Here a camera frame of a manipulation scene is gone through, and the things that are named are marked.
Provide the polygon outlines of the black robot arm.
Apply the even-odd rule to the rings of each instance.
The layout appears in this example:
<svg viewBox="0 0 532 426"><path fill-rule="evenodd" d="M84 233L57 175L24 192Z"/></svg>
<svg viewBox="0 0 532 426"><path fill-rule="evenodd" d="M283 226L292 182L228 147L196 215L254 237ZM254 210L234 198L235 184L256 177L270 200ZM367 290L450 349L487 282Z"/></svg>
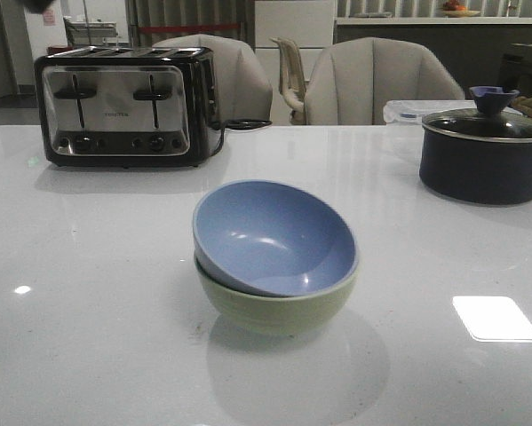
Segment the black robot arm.
<svg viewBox="0 0 532 426"><path fill-rule="evenodd" d="M54 0L21 0L21 2L30 13L42 14L51 6Z"/></svg>

